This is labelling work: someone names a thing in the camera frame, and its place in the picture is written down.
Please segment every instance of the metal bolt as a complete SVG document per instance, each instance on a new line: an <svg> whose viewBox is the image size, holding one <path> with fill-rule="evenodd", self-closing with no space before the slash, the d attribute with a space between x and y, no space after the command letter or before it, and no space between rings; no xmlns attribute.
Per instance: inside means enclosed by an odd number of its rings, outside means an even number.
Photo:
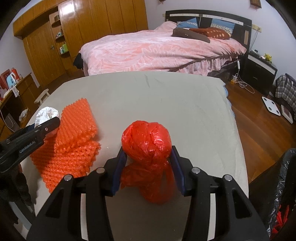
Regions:
<svg viewBox="0 0 296 241"><path fill-rule="evenodd" d="M198 167L193 167L191 169L191 171L194 173L194 174L199 174L200 173L200 169Z"/></svg>
<svg viewBox="0 0 296 241"><path fill-rule="evenodd" d="M105 172L105 168L99 167L99 168L97 168L96 172L99 173L99 174L104 173Z"/></svg>
<svg viewBox="0 0 296 241"><path fill-rule="evenodd" d="M229 182L232 180L232 176L228 175L228 174L225 175L224 178L225 178L226 181L229 181Z"/></svg>
<svg viewBox="0 0 296 241"><path fill-rule="evenodd" d="M70 181L72 179L72 176L70 174L67 174L64 176L65 181Z"/></svg>

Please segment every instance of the wooden stool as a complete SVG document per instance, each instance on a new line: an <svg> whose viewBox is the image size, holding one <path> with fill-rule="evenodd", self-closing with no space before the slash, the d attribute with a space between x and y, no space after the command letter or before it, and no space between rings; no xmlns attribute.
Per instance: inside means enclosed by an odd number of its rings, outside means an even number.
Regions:
<svg viewBox="0 0 296 241"><path fill-rule="evenodd" d="M37 99L34 101L35 104L37 104L39 102L39 106L42 105L42 103L47 99L47 97L49 97L49 93L48 93L48 89L44 90L38 97Z"/></svg>

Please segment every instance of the pink blanket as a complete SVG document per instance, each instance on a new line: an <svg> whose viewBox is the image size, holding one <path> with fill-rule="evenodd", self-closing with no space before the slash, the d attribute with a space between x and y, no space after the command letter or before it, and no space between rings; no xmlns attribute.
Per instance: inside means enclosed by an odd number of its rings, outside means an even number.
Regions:
<svg viewBox="0 0 296 241"><path fill-rule="evenodd" d="M174 22L155 30L105 36L82 46L80 53L88 74L122 71L169 71L191 61L178 72L207 75L228 60L242 55L246 48L234 39L211 38L211 43L172 37Z"/></svg>

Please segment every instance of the red thermos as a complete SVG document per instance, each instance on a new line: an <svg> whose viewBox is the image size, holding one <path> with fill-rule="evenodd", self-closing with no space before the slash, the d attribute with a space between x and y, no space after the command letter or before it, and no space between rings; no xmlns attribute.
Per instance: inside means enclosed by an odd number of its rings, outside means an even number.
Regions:
<svg viewBox="0 0 296 241"><path fill-rule="evenodd" d="M19 75L17 74L17 70L15 68L12 68L11 69L11 72L13 72L15 74L16 80L19 80L20 79Z"/></svg>

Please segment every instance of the wall outlet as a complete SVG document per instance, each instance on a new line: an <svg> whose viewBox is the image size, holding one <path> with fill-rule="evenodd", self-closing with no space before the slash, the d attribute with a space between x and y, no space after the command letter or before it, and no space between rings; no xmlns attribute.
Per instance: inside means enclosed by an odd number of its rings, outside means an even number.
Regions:
<svg viewBox="0 0 296 241"><path fill-rule="evenodd" d="M252 24L252 29L258 30L258 32L262 33L262 28L256 24Z"/></svg>

